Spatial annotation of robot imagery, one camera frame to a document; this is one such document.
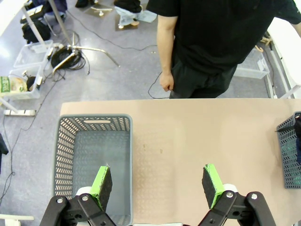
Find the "beige tabletop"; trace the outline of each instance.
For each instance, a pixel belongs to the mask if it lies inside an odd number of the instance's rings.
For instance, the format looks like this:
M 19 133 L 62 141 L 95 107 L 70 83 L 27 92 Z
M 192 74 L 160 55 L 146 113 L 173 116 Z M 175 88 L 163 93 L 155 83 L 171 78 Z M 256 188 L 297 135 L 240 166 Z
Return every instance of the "beige tabletop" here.
M 299 99 L 191 99 L 65 103 L 61 114 L 133 118 L 134 223 L 198 225 L 208 212 L 203 166 L 214 163 L 223 183 L 263 193 L 276 224 L 290 226 L 301 190 L 284 189 L 275 129 L 300 110 Z

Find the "concrete floor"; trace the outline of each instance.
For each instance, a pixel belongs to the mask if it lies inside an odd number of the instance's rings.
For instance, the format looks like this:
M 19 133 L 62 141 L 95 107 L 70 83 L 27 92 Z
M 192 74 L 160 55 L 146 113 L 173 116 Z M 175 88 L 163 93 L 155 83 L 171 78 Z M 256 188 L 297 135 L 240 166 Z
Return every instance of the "concrete floor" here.
M 143 49 L 156 44 L 156 21 L 141 23 L 136 30 L 115 31 L 115 14 L 110 12 L 103 18 L 90 16 L 74 7 L 76 1 L 69 0 L 69 11 L 81 20 L 89 29 L 105 39 L 124 47 Z M 112 0 L 103 0 L 102 4 L 112 6 Z M 13 68 L 19 50 L 25 44 L 19 24 L 21 13 L 16 15 L 9 28 L 0 38 L 1 75 L 7 75 Z M 37 100 L 11 101 L 19 109 L 39 109 L 35 118 L 3 117 L 0 122 L 5 129 L 13 150 L 13 171 L 11 185 L 0 206 L 0 213 L 14 215 L 32 215 L 33 222 L 22 222 L 25 226 L 39 225 L 47 204 L 52 197 L 51 171 L 54 166 L 55 132 L 62 103 L 70 101 L 126 100 L 150 99 L 147 91 L 160 73 L 157 47 L 149 47 L 143 51 L 121 49 L 96 37 L 85 30 L 82 25 L 68 16 L 65 24 L 80 35 L 82 46 L 103 48 L 121 65 L 116 65 L 104 54 L 84 51 L 91 64 L 91 73 L 87 75 L 87 66 L 79 71 L 67 72 L 66 80 L 53 83 L 47 80 L 40 89 L 41 97 Z M 283 93 L 275 72 L 275 86 L 278 95 Z M 155 97 L 167 97 L 157 82 L 151 94 Z M 248 79 L 234 77 L 229 90 L 223 98 L 260 97 L 268 98 L 264 79 Z M 0 174 L 0 192 L 4 188 L 5 179 L 10 174 L 11 153 L 2 157 Z

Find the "black t-shirt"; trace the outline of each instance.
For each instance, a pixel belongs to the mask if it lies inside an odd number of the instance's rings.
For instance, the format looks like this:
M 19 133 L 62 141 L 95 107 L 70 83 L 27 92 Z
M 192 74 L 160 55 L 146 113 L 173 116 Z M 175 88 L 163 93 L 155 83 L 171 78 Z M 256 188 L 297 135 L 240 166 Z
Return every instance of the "black t-shirt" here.
M 147 9 L 178 16 L 174 52 L 188 67 L 210 74 L 242 63 L 274 17 L 301 22 L 293 0 L 149 0 Z
M 114 5 L 123 8 L 132 13 L 140 13 L 140 1 L 139 0 L 115 0 Z

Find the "plastic container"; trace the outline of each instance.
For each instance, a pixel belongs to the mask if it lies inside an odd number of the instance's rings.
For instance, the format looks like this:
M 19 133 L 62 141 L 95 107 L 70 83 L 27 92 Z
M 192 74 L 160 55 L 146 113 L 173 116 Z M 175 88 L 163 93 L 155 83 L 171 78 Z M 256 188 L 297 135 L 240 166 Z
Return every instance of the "plastic container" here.
M 295 117 L 301 112 L 295 112 L 292 117 L 277 126 L 277 130 L 293 126 Z M 278 132 L 285 188 L 301 188 L 301 164 L 297 162 L 296 133 L 294 128 Z
M 237 66 L 234 76 L 262 79 L 269 73 L 269 67 L 261 52 L 252 49 L 242 64 Z
M 128 115 L 64 115 L 56 137 L 54 195 L 73 198 L 92 186 L 100 166 L 113 181 L 107 214 L 118 226 L 133 222 L 132 119 Z
M 32 76 L 36 77 L 34 84 L 33 84 L 32 91 L 21 92 L 21 93 L 12 93 L 12 94 L 8 93 L 5 96 L 9 97 L 9 99 L 23 100 L 23 99 L 37 99 L 40 97 L 40 91 L 39 91 L 40 84 L 38 84 L 38 83 L 42 77 L 41 66 L 39 66 L 39 65 L 38 66 L 28 66 L 25 68 L 14 69 L 9 72 L 9 77 L 18 77 L 18 78 L 23 78 L 23 79 L 27 80 L 27 77 L 23 76 L 23 73 L 25 71 L 28 75 L 30 75 L 30 77 L 32 77 Z
M 45 41 L 46 48 L 38 43 L 27 44 L 22 47 L 14 64 L 15 68 L 40 65 L 42 68 L 47 63 L 47 56 L 52 48 L 53 41 Z

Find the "black bag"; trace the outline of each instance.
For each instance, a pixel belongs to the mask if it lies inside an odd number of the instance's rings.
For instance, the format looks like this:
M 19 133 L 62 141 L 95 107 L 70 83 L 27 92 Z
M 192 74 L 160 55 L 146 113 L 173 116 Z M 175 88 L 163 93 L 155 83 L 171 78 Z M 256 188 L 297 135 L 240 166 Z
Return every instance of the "black bag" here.
M 47 25 L 43 24 L 40 20 L 34 20 L 33 21 L 34 25 L 38 29 L 40 35 L 42 36 L 42 39 L 44 41 L 49 40 L 51 37 L 50 29 Z M 25 23 L 22 26 L 22 31 L 23 31 L 23 37 L 27 40 L 27 44 L 31 42 L 38 42 L 38 39 L 32 32 L 32 29 L 30 28 L 28 23 Z

